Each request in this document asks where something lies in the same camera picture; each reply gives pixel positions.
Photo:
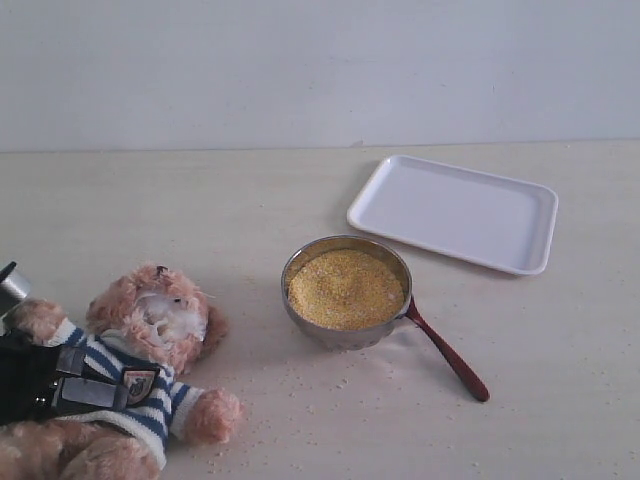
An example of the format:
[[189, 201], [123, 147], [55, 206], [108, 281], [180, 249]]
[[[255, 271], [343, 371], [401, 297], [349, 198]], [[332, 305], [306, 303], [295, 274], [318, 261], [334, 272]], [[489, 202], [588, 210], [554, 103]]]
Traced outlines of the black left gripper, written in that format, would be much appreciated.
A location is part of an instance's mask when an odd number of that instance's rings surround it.
[[82, 348], [35, 345], [21, 330], [1, 336], [1, 424], [44, 421], [55, 416], [51, 403], [53, 382], [58, 386], [59, 411], [121, 411], [127, 405], [128, 390], [99, 379], [100, 374], [85, 362]]

